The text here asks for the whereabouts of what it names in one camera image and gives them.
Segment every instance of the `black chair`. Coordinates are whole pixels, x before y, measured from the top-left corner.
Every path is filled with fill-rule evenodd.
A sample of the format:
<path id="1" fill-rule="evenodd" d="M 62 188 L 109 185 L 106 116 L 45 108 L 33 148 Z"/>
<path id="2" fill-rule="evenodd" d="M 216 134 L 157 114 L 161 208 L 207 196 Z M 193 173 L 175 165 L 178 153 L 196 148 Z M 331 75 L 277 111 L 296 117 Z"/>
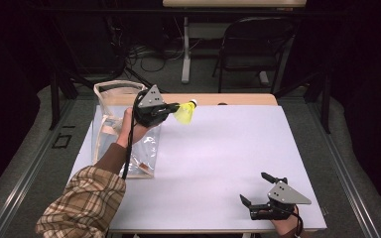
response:
<path id="1" fill-rule="evenodd" d="M 224 33 L 218 60 L 218 92 L 223 71 L 275 71 L 273 93 L 283 58 L 284 45 L 294 35 L 297 24 L 287 18 L 244 18 L 232 23 Z"/>

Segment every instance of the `table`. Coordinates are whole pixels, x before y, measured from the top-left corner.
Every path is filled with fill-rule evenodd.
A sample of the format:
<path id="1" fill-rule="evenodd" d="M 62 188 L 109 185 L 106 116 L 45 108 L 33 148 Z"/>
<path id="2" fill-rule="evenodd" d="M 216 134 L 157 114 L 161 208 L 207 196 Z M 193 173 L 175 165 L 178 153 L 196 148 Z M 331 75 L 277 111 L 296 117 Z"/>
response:
<path id="1" fill-rule="evenodd" d="M 190 125 L 180 125 L 173 116 L 161 125 L 155 176 L 127 179 L 127 192 L 110 224 L 112 232 L 272 231 L 270 221 L 250 219 L 239 197 L 243 194 L 254 203 L 268 201 L 267 192 L 273 185 L 261 178 L 261 172 L 287 177 L 290 186 L 312 201 L 312 205 L 299 206 L 308 214 L 303 217 L 307 230 L 326 228 L 287 119 L 273 95 L 163 94 L 163 97 L 167 103 L 195 98 L 198 107 Z M 133 99 L 132 95 L 118 98 L 112 105 L 126 108 Z M 228 105 L 216 106 L 220 102 Z M 91 129 L 72 176 L 91 163 Z"/>
<path id="2" fill-rule="evenodd" d="M 163 0 L 163 6 L 174 8 L 303 8 L 306 0 Z M 213 35 L 210 38 L 222 38 L 227 25 L 209 24 L 208 28 Z M 191 71 L 191 53 L 190 37 L 203 38 L 207 31 L 201 31 L 200 34 L 193 32 L 190 36 L 190 23 L 188 17 L 184 21 L 184 67 L 182 71 L 182 83 L 190 82 Z"/>

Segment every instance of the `plaid shirt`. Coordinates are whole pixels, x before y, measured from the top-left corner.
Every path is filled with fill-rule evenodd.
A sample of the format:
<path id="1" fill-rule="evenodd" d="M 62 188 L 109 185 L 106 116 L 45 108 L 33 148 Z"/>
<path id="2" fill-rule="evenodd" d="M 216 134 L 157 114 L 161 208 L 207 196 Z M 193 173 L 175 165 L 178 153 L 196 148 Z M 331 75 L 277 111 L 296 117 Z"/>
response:
<path id="1" fill-rule="evenodd" d="M 125 193 L 125 181 L 111 172 L 86 167 L 36 224 L 44 237 L 104 237 Z"/>

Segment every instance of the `dark background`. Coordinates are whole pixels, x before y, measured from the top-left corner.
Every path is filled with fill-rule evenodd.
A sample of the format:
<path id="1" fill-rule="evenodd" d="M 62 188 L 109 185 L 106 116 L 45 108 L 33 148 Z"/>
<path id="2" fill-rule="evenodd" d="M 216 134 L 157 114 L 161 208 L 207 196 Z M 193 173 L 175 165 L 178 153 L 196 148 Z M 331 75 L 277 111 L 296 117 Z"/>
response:
<path id="1" fill-rule="evenodd" d="M 75 2 L 44 4 L 74 5 Z M 144 7 L 148 2 L 151 2 L 149 7 L 162 7 L 162 1 L 118 3 Z M 308 0 L 307 9 L 341 10 L 359 2 Z M 101 7 L 90 0 L 83 4 Z M 347 23 L 347 48 L 337 54 L 334 42 L 341 33 L 340 23 L 302 21 L 282 86 L 303 79 L 328 62 L 329 57 L 337 59 L 332 62 L 331 95 L 343 105 L 354 153 L 381 194 L 381 2 L 361 1 L 355 9 L 364 14 Z M 148 21 L 154 27 L 148 28 Z M 73 71 L 113 73 L 123 68 L 122 49 L 110 47 L 112 35 L 104 19 L 74 21 L 65 16 L 58 18 L 58 23 L 59 28 L 46 18 L 32 22 L 16 1 L 0 0 L 0 176 L 34 123 L 40 106 L 37 92 L 50 84 L 52 61 L 34 26 L 41 26 L 39 30 L 46 33 L 54 49 L 53 57 Z M 122 24 L 136 39 L 154 49 L 161 49 L 169 34 L 169 23 L 163 18 L 128 18 Z M 61 38 L 59 30 L 65 32 L 67 39 Z"/>

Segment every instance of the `white desk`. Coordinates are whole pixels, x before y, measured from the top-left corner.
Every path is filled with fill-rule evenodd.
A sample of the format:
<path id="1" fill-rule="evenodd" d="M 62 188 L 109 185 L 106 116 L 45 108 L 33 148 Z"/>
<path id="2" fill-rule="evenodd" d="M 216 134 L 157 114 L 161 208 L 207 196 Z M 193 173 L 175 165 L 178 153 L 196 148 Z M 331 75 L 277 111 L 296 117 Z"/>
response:
<path id="1" fill-rule="evenodd" d="M 247 105 L 202 106 L 247 101 Z M 199 102 L 190 125 L 173 116 L 162 124 L 154 178 L 127 179 L 125 197 L 110 229 L 123 233 L 249 233 L 274 228 L 270 221 L 252 221 L 239 194 L 266 203 L 273 185 L 266 172 L 289 179 L 308 197 L 300 205 L 305 228 L 326 228 L 318 201 L 280 106 L 267 94 L 168 95 L 179 102 Z M 91 129 L 72 169 L 91 163 Z"/>
<path id="2" fill-rule="evenodd" d="M 301 8 L 305 7 L 306 0 L 163 0 L 163 6 L 174 8 Z M 225 31 L 224 24 L 209 24 L 208 30 L 213 33 L 211 39 L 221 38 Z M 184 21 L 184 67 L 182 70 L 182 83 L 190 82 L 191 72 L 191 52 L 189 38 L 203 38 L 206 31 L 196 34 L 190 33 L 190 23 L 188 17 Z"/>

